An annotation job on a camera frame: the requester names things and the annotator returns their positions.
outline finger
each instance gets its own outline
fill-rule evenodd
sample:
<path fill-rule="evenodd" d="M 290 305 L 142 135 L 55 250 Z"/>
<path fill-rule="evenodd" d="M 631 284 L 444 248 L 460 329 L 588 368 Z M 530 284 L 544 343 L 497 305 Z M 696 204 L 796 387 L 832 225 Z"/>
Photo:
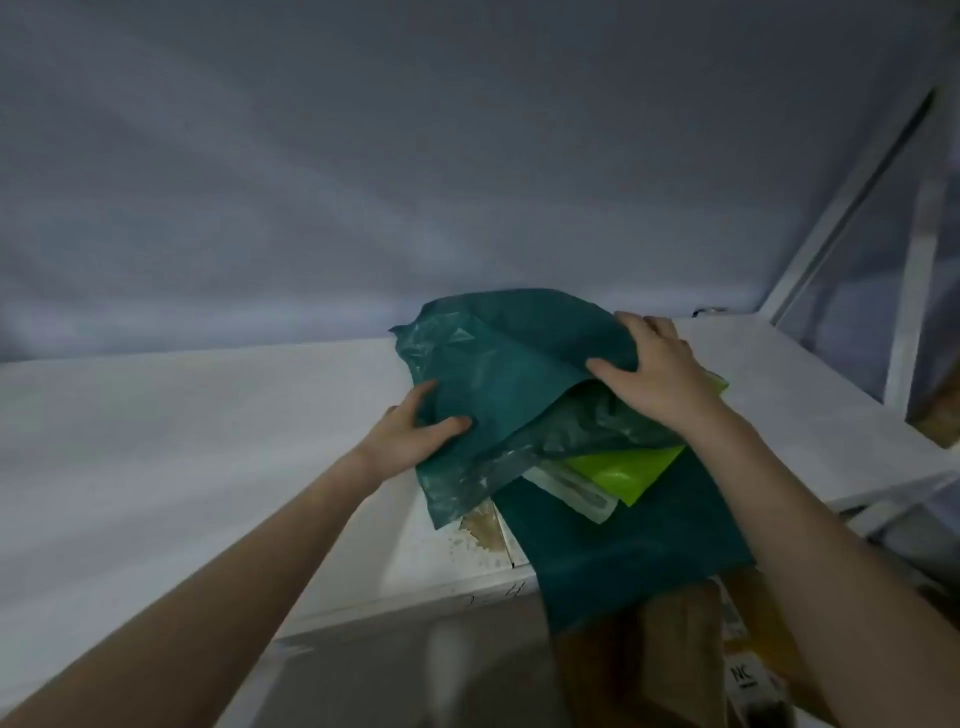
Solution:
<path fill-rule="evenodd" d="M 670 319 L 665 319 L 662 316 L 646 316 L 644 320 L 650 325 L 650 328 L 664 339 L 680 338 L 680 334 L 677 333 L 677 327 L 674 326 Z"/>
<path fill-rule="evenodd" d="M 418 436 L 422 440 L 423 457 L 428 457 L 439 450 L 450 438 L 462 435 L 473 425 L 473 420 L 469 417 L 448 417 L 445 420 L 421 427 L 417 430 Z"/>
<path fill-rule="evenodd" d="M 417 414 L 417 410 L 420 409 L 420 403 L 423 402 L 423 398 L 426 397 L 427 393 L 436 386 L 436 379 L 427 379 L 426 381 L 422 381 L 416 387 L 407 392 L 407 396 L 403 398 L 403 401 L 399 406 L 403 408 L 405 413 L 411 416 Z"/>
<path fill-rule="evenodd" d="M 626 393 L 627 387 L 630 385 L 631 377 L 635 375 L 633 372 L 624 372 L 622 369 L 617 369 L 606 359 L 588 359 L 587 369 L 592 375 L 610 387 L 613 393 L 621 399 L 623 399 L 623 394 Z"/>
<path fill-rule="evenodd" d="M 617 321 L 627 327 L 630 335 L 634 337 L 637 353 L 640 353 L 640 350 L 646 344 L 649 344 L 651 341 L 655 341 L 657 339 L 657 333 L 635 313 L 630 313 L 628 311 L 617 311 L 615 315 Z"/>

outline stain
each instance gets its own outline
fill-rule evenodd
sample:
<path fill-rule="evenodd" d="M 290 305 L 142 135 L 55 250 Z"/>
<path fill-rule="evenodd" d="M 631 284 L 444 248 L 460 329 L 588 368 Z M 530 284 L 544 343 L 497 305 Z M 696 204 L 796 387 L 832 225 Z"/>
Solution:
<path fill-rule="evenodd" d="M 460 520 L 460 530 L 466 531 L 477 545 L 487 551 L 506 551 L 503 533 L 493 510 L 493 503 L 485 500 Z"/>

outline teal plastic bag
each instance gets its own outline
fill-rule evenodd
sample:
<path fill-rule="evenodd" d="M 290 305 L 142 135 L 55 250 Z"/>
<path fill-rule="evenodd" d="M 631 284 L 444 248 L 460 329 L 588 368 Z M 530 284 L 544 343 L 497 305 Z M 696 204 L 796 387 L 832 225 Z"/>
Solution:
<path fill-rule="evenodd" d="M 637 366 L 630 333 L 593 303 L 543 288 L 471 293 L 428 303 L 391 331 L 414 382 L 440 382 L 421 423 L 473 418 L 417 467 L 438 528 L 541 460 L 682 443 L 584 367 L 593 356 Z"/>
<path fill-rule="evenodd" d="M 690 450 L 600 526 L 523 478 L 493 502 L 537 573 L 554 633 L 754 562 Z"/>

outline hand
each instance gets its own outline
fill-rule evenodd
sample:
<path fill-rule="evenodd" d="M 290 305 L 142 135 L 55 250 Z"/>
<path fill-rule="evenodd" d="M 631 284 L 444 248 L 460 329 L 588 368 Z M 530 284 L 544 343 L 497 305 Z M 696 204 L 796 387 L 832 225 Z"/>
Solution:
<path fill-rule="evenodd" d="M 670 319 L 617 311 L 616 318 L 636 341 L 640 367 L 624 372 L 604 359 L 587 368 L 641 415 L 686 435 L 696 424 L 726 409 L 693 351 Z"/>
<path fill-rule="evenodd" d="M 436 379 L 411 389 L 403 401 L 390 407 L 370 434 L 353 450 L 378 486 L 384 480 L 410 470 L 440 449 L 452 437 L 470 429 L 469 417 L 448 417 L 427 427 L 417 427 L 417 410 Z"/>

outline white metal frame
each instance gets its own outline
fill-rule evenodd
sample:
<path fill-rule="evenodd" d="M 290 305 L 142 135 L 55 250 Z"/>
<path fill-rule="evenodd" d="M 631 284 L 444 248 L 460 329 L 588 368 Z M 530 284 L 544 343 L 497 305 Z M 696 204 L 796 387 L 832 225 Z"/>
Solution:
<path fill-rule="evenodd" d="M 910 240 L 900 284 L 894 341 L 883 393 L 883 404 L 904 419 L 910 404 L 917 354 L 929 298 L 930 283 L 943 217 L 948 157 L 960 118 L 960 26 L 948 27 L 936 62 L 919 75 L 898 99 L 894 110 L 867 145 L 859 162 L 844 180 L 796 252 L 780 280 L 760 307 L 759 315 L 776 326 L 817 275 L 837 245 L 843 229 L 877 181 L 907 144 L 926 147 L 925 172 L 914 206 Z M 929 115 L 915 119 L 926 97 L 934 92 Z M 910 127 L 915 128 L 910 134 Z M 849 522 L 866 538 L 901 516 L 913 505 L 957 480 L 955 473 L 911 489 L 896 498 L 868 506 Z"/>

